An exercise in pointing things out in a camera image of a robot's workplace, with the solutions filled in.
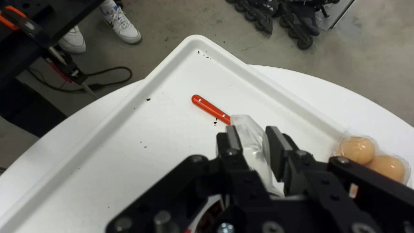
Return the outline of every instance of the egg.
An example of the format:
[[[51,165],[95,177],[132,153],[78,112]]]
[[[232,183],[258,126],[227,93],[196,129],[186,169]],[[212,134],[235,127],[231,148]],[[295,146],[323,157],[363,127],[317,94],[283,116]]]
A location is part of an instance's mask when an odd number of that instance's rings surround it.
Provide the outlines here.
[[[367,165],[375,157],[376,149],[371,140],[366,138],[349,138],[345,139],[339,147],[339,155],[349,159],[350,161]]]
[[[405,166],[399,160],[394,157],[375,157],[366,168],[394,182],[405,182]]]

